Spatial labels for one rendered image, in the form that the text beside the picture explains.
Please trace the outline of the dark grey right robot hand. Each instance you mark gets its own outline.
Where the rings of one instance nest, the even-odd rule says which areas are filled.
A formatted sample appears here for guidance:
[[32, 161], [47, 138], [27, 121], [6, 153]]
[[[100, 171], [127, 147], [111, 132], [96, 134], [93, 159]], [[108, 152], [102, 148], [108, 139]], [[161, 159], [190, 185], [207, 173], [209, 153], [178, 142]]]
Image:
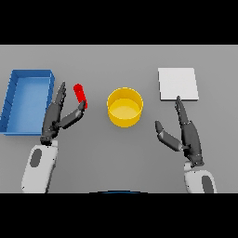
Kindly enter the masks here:
[[176, 139], [166, 132], [159, 121], [155, 122], [157, 138], [174, 152], [183, 152], [184, 156], [192, 163], [192, 167], [203, 166], [205, 163], [198, 131], [194, 123], [188, 118], [180, 96], [177, 96], [175, 109], [178, 113], [181, 139]]

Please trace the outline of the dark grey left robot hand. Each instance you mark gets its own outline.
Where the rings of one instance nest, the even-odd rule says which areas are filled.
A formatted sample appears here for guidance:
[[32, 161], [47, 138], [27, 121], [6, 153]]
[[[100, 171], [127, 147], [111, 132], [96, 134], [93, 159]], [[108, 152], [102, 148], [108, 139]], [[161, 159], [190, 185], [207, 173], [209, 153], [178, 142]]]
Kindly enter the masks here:
[[62, 83], [59, 87], [55, 100], [49, 105], [48, 109], [46, 110], [46, 115], [42, 127], [42, 134], [40, 137], [40, 142], [42, 145], [50, 146], [52, 144], [52, 139], [58, 136], [61, 128], [67, 129], [68, 127], [78, 122], [84, 115], [86, 109], [86, 98], [82, 97], [80, 98], [80, 103], [74, 111], [63, 118], [60, 118], [65, 98], [66, 87], [65, 83]]

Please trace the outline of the red beaker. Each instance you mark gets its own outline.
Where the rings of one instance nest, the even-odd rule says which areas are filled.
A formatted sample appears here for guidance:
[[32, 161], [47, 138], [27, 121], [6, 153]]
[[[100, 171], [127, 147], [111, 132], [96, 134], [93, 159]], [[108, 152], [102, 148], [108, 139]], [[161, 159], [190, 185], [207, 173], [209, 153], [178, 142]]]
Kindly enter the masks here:
[[87, 103], [84, 87], [81, 84], [75, 84], [73, 86], [73, 91], [79, 103], [81, 103], [82, 101]]

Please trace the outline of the pale square measuring scale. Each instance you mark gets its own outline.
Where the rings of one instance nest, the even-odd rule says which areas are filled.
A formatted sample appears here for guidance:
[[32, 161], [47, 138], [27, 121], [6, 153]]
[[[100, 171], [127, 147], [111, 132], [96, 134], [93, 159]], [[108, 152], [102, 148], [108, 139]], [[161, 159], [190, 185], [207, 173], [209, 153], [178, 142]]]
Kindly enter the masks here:
[[158, 81], [161, 100], [198, 100], [194, 68], [159, 68]]

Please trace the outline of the yellow bowl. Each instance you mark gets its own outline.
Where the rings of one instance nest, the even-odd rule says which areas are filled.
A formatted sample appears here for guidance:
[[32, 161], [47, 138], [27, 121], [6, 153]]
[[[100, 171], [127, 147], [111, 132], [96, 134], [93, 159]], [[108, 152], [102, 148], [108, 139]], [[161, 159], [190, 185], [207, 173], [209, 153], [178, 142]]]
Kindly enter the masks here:
[[108, 116], [115, 126], [128, 128], [140, 119], [143, 99], [138, 91], [130, 87], [115, 89], [107, 99]]

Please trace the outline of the blue tray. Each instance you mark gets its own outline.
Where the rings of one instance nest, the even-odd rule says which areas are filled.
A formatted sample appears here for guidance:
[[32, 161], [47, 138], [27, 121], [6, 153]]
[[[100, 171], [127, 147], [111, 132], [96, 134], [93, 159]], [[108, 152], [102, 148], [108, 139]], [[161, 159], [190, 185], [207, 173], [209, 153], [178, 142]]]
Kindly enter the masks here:
[[40, 136], [54, 82], [51, 70], [12, 70], [0, 114], [0, 134]]

